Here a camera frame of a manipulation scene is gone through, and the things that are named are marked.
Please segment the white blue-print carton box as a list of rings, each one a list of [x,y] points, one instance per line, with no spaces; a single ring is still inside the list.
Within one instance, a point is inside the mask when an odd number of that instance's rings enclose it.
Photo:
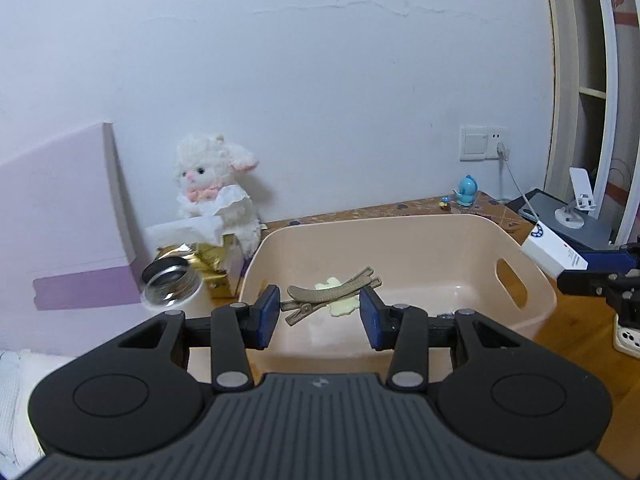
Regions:
[[[541,221],[527,235],[521,252],[550,278],[558,278],[564,271],[588,269],[587,260]]]

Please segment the olive hair clip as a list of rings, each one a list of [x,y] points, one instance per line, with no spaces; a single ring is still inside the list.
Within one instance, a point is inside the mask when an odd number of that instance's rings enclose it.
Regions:
[[[363,287],[377,288],[381,285],[382,280],[374,275],[374,270],[370,266],[367,266],[346,282],[329,288],[310,289],[295,285],[288,286],[286,289],[288,300],[281,302],[280,310],[288,312],[285,322],[288,326],[294,326],[329,304],[357,296]]]

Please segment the dark grey laptop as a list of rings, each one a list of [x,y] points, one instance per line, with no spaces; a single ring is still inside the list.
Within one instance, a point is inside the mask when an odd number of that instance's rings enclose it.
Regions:
[[[604,222],[590,217],[587,211],[574,209],[563,221],[556,212],[563,212],[566,203],[535,188],[523,197],[510,200],[506,206],[529,222],[539,219],[576,250],[610,250],[612,229]]]

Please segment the white power strip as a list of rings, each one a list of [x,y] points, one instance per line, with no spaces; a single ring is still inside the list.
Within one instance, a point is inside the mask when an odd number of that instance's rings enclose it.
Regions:
[[[613,322],[613,347],[616,351],[640,359],[640,332],[620,325],[618,315]]]

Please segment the beige plastic storage basket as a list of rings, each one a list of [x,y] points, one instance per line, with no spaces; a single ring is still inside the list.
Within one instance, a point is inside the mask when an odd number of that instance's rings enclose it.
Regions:
[[[314,287],[344,282],[370,266],[386,304],[410,304],[431,315],[477,310],[534,338],[552,315],[548,278],[503,229],[472,214],[430,214],[287,226],[269,234],[248,267],[241,300],[251,304],[269,284]],[[358,313],[334,318],[321,309],[252,350],[263,373],[385,374],[390,352],[370,347]]]

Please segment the gold tissue box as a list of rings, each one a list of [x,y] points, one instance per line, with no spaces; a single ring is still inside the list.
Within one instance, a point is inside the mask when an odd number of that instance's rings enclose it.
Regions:
[[[245,260],[232,234],[222,238],[221,246],[183,243],[157,249],[155,260],[167,257],[186,260],[201,275],[213,299],[232,298],[238,292]]]

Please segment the pale yellow flat item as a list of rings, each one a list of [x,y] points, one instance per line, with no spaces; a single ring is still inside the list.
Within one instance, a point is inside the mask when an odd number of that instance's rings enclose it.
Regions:
[[[340,286],[342,282],[334,276],[331,276],[323,283],[317,283],[314,285],[314,288],[317,290],[335,288]],[[330,311],[330,315],[332,318],[340,318],[341,316],[346,316],[352,314],[352,312],[359,309],[360,302],[358,295],[348,297],[346,299],[336,300],[328,304],[328,308]]]

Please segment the white phone stand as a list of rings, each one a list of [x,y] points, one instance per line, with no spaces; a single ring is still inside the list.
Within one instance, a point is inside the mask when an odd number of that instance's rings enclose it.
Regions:
[[[581,212],[589,214],[597,208],[588,172],[585,168],[570,167],[570,183],[574,200],[554,212],[555,220],[564,228],[580,230],[586,223]]]

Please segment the white thermos bottle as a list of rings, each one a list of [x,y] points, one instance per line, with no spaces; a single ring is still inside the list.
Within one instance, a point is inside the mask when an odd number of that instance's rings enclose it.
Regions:
[[[181,257],[154,260],[142,272],[141,303],[160,313],[183,311],[188,318],[206,315],[212,304],[201,274]]]

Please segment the blue cartoon figurine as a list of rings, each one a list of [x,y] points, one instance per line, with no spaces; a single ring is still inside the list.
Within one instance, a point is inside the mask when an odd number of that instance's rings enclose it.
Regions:
[[[452,190],[452,192],[454,192],[454,199],[461,207],[471,207],[475,202],[477,191],[477,180],[470,174],[462,178],[458,186]]]

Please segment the white plush lamb toy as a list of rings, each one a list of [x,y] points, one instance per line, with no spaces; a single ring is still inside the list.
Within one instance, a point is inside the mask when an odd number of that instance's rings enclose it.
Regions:
[[[262,234],[257,207],[239,182],[239,175],[258,166],[244,146],[218,136],[187,136],[177,146],[175,179],[180,188],[179,214],[183,218],[221,218],[226,234],[239,242],[243,256],[256,252]]]

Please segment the lilac headboard panel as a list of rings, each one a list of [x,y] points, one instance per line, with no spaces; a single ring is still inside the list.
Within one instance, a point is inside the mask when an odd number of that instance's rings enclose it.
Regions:
[[[109,124],[1,166],[1,347],[80,356],[146,319]]]

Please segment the white bedding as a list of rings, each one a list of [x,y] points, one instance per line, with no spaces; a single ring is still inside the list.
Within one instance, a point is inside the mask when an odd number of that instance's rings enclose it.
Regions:
[[[28,417],[28,401],[38,382],[71,360],[30,350],[1,351],[2,479],[19,477],[43,456]]]

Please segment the white shelf unit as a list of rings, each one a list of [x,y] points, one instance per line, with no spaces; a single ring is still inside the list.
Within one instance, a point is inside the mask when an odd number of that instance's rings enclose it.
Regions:
[[[588,172],[606,241],[639,232],[639,0],[549,0],[554,91],[544,189],[574,197]]]

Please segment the white wall switch socket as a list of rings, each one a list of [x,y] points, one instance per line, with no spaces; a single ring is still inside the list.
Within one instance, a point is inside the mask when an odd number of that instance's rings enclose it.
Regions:
[[[498,160],[498,143],[508,137],[508,130],[493,126],[463,126],[460,130],[459,159],[462,162]]]

